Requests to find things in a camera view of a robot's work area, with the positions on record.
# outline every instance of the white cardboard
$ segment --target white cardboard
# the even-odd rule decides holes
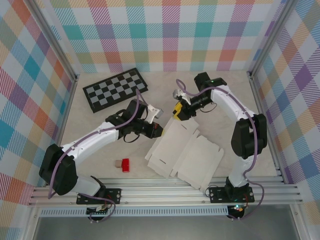
[[[219,152],[218,145],[210,142],[204,136],[199,136],[193,142],[181,167],[178,169],[178,178],[199,189],[205,185],[208,179],[210,182],[222,156],[223,151]]]
[[[164,135],[156,140],[145,156],[149,160],[148,167],[168,178],[181,152],[198,126],[194,119],[178,121],[171,118],[164,127]]]
[[[181,167],[183,161],[185,160],[190,148],[194,144],[194,142],[197,139],[199,133],[200,132],[198,130],[195,130],[194,134],[191,136],[191,138],[189,139],[188,143],[185,145],[182,153],[180,154],[180,156],[179,156],[178,160],[176,161],[175,165],[173,166],[173,169],[172,169],[171,174],[170,174],[171,177],[175,177],[176,174],[178,173],[179,168]]]

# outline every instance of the yellow object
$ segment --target yellow object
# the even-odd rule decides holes
[[[176,111],[176,113],[173,115],[173,118],[179,121],[181,120],[179,119],[178,114],[181,112],[181,108],[182,108],[181,102],[178,102],[174,107],[174,111]]]

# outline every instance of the plaid fabric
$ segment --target plaid fabric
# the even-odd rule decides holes
[[[241,70],[274,0],[50,2],[77,61],[86,73],[95,73],[135,67],[140,72]],[[41,0],[38,4],[60,39]]]
[[[71,81],[23,0],[0,6],[0,239],[15,240]]]
[[[300,0],[255,78],[290,183],[320,236],[320,1]]]

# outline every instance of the cable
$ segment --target cable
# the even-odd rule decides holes
[[[215,106],[214,106],[214,108],[212,108],[211,110],[209,110],[209,111],[202,111],[201,110],[201,108],[200,108],[200,112],[202,112],[202,113],[210,113],[210,112],[212,112],[213,110],[215,110],[215,108],[218,106],[218,104],[216,103],[216,102],[211,102],[211,104],[215,104]]]
[[[108,197],[110,200],[112,199],[110,195],[107,195],[107,197]],[[107,201],[105,201],[105,202],[107,202]],[[110,204],[110,207],[109,207],[109,208],[111,208],[111,206],[112,206],[112,203]]]
[[[245,201],[246,201],[245,207],[247,208],[247,207],[248,207],[249,200],[248,200],[247,194],[244,193],[243,195],[245,196]]]
[[[187,95],[189,95],[189,96],[192,96],[192,97],[199,96],[199,95],[201,95],[202,93],[204,93],[204,92],[206,92],[206,91],[208,91],[208,90],[218,90],[218,91],[221,91],[221,92],[227,94],[227,96],[229,96],[229,97],[241,108],[241,110],[245,113],[245,115],[248,117],[248,119],[249,119],[249,121],[250,121],[250,123],[251,123],[252,129],[253,129],[254,155],[253,155],[252,164],[251,164],[251,166],[250,166],[247,170],[245,170],[245,171],[243,172],[243,177],[244,177],[244,179],[245,179],[248,183],[253,184],[253,185],[257,185],[257,186],[259,186],[259,187],[262,189],[262,195],[261,195],[261,199],[260,199],[259,203],[257,204],[257,206],[254,208],[254,210],[253,210],[252,212],[248,213],[248,214],[247,214],[246,216],[244,216],[242,219],[248,218],[248,217],[251,216],[251,215],[256,211],[256,209],[261,205],[261,203],[262,203],[262,201],[264,200],[264,197],[265,197],[265,189],[264,189],[264,187],[263,187],[261,184],[257,183],[257,182],[250,181],[250,180],[247,178],[247,176],[246,176],[246,174],[247,174],[248,172],[250,172],[250,171],[254,168],[254,166],[255,166],[255,164],[256,164],[256,161],[257,161],[257,156],[258,156],[258,137],[257,137],[257,129],[256,129],[256,126],[255,126],[254,120],[251,118],[250,114],[247,112],[247,110],[244,108],[244,106],[242,106],[242,104],[241,104],[233,95],[231,95],[228,91],[226,91],[226,90],[224,90],[224,89],[222,89],[222,88],[220,88],[220,87],[210,86],[210,87],[207,87],[207,88],[203,89],[203,90],[200,91],[199,93],[193,94],[193,93],[190,93],[190,92],[187,91],[187,87],[186,87],[185,83],[184,83],[183,81],[181,81],[180,79],[177,79],[177,80],[176,80],[176,84],[178,85],[178,87],[179,87],[185,94],[187,94]]]
[[[101,129],[100,132],[98,131],[94,131],[86,136],[84,136],[83,138],[81,138],[79,141],[77,141],[75,144],[73,144],[71,147],[69,147],[62,155],[61,157],[59,158],[59,160],[56,162],[56,165],[54,166],[54,169],[53,169],[53,172],[52,172],[52,176],[51,176],[51,180],[50,180],[50,186],[49,186],[49,193],[48,193],[48,199],[51,199],[55,194],[56,192],[53,192],[53,187],[54,187],[54,181],[55,181],[55,177],[56,177],[56,174],[57,174],[57,171],[58,171],[58,167],[61,163],[61,161],[64,159],[64,157],[71,151],[72,148],[76,147],[77,145],[79,145],[80,143],[82,143],[84,140],[92,137],[93,135],[96,135],[96,134],[100,134],[100,133],[104,133],[104,132],[107,132],[107,131],[110,131],[110,130],[114,130],[114,129],[118,129],[118,128],[121,128],[125,125],[127,125],[128,123],[130,123],[136,116],[137,112],[138,112],[138,109],[139,109],[139,96],[141,97],[141,99],[143,100],[143,102],[145,104],[146,101],[145,99],[142,97],[141,93],[139,92],[138,89],[135,90],[135,93],[136,93],[136,106],[135,106],[135,110],[134,110],[134,113],[133,115],[130,117],[130,119],[118,126],[112,126],[112,127],[109,127],[109,128],[105,128],[105,129]]]
[[[148,115],[149,115],[149,110],[148,110],[148,108],[146,108],[146,109],[145,109],[145,112],[146,112],[146,115],[145,115],[145,118],[144,118],[144,119],[142,119],[143,121],[144,121],[144,120],[146,120],[146,119],[147,119],[147,117],[148,117]]]
[[[137,141],[138,138],[140,137],[140,134],[139,134],[139,135],[138,135],[135,139],[133,139],[132,141],[126,141],[126,136],[127,136],[127,135],[124,135],[124,137],[123,137],[123,141],[124,141],[125,143],[127,143],[127,144],[131,144],[131,143]]]
[[[210,198],[210,196],[208,196],[208,195],[207,195],[207,190],[208,190],[209,188],[211,188],[212,186],[214,186],[214,187],[217,187],[217,188],[218,188],[218,186],[217,186],[217,185],[210,185],[210,186],[208,186],[208,187],[206,188],[206,190],[204,191],[204,195],[205,195],[207,198]]]
[[[115,212],[115,210],[116,210],[116,204],[115,204],[115,202],[112,201],[111,199],[104,198],[104,197],[90,196],[90,195],[87,195],[87,194],[84,194],[84,193],[79,193],[79,194],[82,195],[82,196],[84,196],[84,197],[91,198],[91,199],[104,200],[104,201],[109,202],[109,203],[111,203],[111,204],[113,205],[112,212],[110,212],[109,215],[105,216],[105,217],[102,218],[101,220],[97,220],[97,221],[93,220],[93,219],[92,219],[93,213],[90,213],[89,218],[90,218],[90,220],[91,220],[91,223],[96,223],[96,224],[97,224],[97,223],[101,223],[101,222],[109,219],[109,218],[111,217],[111,215],[114,214],[114,212]]]

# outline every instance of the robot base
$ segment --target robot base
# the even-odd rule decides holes
[[[210,196],[210,203],[212,204],[220,204],[220,203],[254,203],[255,197],[252,192],[251,187],[246,187],[245,191],[242,192],[242,195],[230,199],[227,194],[225,187],[210,187],[209,188],[209,196]]]
[[[95,197],[110,199],[114,201],[115,204],[120,204],[121,199],[121,188],[105,188],[97,192]],[[77,195],[76,198],[77,205],[103,205],[105,204],[104,200],[92,199],[90,197],[83,196],[81,194]]]

